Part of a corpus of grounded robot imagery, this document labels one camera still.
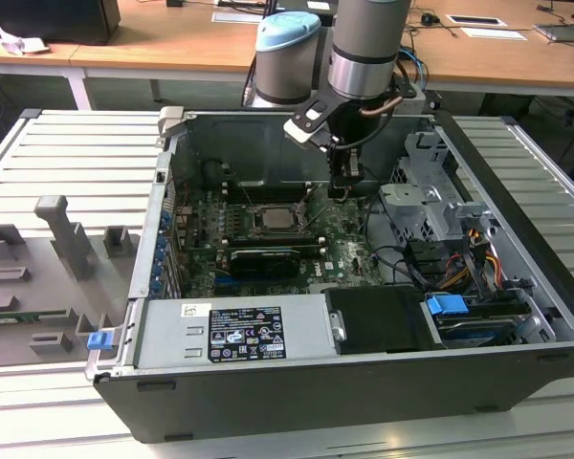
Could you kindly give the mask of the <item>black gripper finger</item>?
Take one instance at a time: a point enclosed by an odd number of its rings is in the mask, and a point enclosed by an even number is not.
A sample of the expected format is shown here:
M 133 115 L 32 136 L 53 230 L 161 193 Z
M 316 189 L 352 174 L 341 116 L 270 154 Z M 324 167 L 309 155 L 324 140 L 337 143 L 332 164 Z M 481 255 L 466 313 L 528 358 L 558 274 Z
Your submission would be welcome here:
M 345 177 L 349 189 L 353 189 L 364 179 L 364 168 L 360 162 L 360 155 L 360 148 L 349 150 L 348 162 L 345 166 Z
M 328 183 L 328 197 L 337 199 L 344 189 L 343 185 L 343 153 L 338 151 L 334 145 L 331 145 L 327 153 L 327 161 L 329 166 L 329 183 Z

